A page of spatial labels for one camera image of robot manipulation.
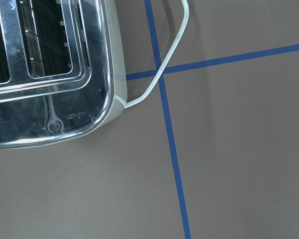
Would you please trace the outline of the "chrome cream toaster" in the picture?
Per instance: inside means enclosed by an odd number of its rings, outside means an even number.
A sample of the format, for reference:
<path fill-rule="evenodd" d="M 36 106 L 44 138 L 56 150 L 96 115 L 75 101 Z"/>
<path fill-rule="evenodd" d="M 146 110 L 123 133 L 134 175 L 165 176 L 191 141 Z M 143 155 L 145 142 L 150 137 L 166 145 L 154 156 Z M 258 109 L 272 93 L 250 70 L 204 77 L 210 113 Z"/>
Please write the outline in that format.
<path fill-rule="evenodd" d="M 127 102 L 112 0 L 0 0 L 0 148 L 82 137 Z"/>

